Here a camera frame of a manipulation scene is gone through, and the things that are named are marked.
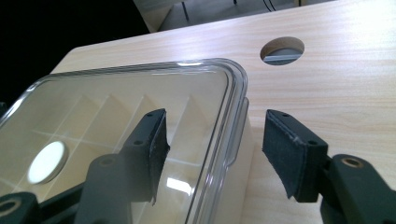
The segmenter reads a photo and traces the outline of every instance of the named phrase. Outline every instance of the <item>clear plastic container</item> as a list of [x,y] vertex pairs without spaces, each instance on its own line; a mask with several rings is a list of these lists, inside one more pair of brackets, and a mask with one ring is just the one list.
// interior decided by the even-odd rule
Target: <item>clear plastic container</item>
[[[32,85],[0,123],[0,195],[40,202],[85,180],[90,162],[117,153],[137,122],[165,108],[167,156],[155,205],[133,203],[134,223],[238,223],[254,144],[247,77],[230,60],[156,63],[52,74]],[[27,171],[47,144],[68,158],[50,182]]]

